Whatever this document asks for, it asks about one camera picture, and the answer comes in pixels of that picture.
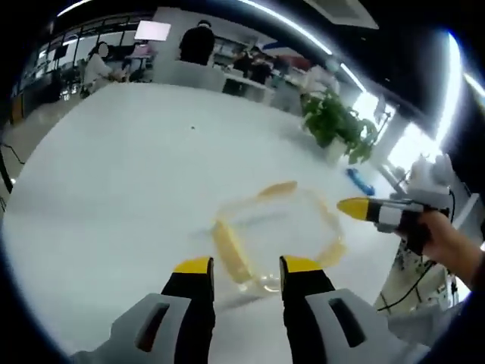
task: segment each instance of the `green leaves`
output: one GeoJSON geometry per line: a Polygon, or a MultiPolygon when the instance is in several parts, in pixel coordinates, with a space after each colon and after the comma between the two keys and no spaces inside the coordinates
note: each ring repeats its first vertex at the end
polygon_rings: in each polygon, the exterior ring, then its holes
{"type": "Polygon", "coordinates": [[[327,147],[338,135],[347,145],[349,164],[362,163],[371,157],[377,128],[372,121],[359,120],[358,112],[345,108],[337,94],[327,90],[321,98],[306,95],[302,104],[305,126],[319,146],[327,147]]]}

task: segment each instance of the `white shirt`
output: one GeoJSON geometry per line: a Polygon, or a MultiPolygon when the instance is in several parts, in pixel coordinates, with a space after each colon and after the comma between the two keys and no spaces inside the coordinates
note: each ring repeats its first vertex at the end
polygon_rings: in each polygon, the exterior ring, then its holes
{"type": "Polygon", "coordinates": [[[84,71],[84,84],[96,82],[98,78],[108,77],[113,70],[106,65],[101,56],[95,53],[89,60],[84,71]]]}
{"type": "Polygon", "coordinates": [[[339,81],[320,66],[314,66],[307,72],[303,87],[308,93],[315,96],[324,93],[328,87],[337,95],[340,92],[339,81]]]}

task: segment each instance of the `blue object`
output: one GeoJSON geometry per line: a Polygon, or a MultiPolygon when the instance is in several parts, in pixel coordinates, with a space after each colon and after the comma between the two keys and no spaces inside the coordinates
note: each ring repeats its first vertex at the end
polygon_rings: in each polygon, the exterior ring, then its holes
{"type": "Polygon", "coordinates": [[[347,168],[346,170],[347,175],[350,177],[352,182],[367,196],[375,195],[376,191],[374,186],[370,184],[366,184],[364,180],[362,180],[361,174],[356,168],[347,168]]]}

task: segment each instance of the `potted plant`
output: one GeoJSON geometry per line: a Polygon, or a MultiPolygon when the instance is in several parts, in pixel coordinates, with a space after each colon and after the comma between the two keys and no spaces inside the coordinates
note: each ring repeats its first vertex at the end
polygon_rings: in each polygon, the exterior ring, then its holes
{"type": "Polygon", "coordinates": [[[358,113],[346,108],[337,94],[327,90],[321,98],[305,96],[303,113],[305,126],[317,144],[331,149],[328,154],[332,162],[343,154],[349,156],[351,165],[365,162],[371,157],[377,139],[376,127],[367,119],[360,120],[358,113]]]}

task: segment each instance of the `clear plastic container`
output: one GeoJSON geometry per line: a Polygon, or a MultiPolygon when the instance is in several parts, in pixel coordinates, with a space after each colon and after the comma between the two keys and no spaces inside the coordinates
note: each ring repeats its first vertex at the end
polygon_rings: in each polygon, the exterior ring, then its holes
{"type": "Polygon", "coordinates": [[[295,181],[222,206],[212,229],[216,309],[230,309],[280,292],[280,256],[310,258],[322,268],[345,254],[336,215],[295,181]]]}

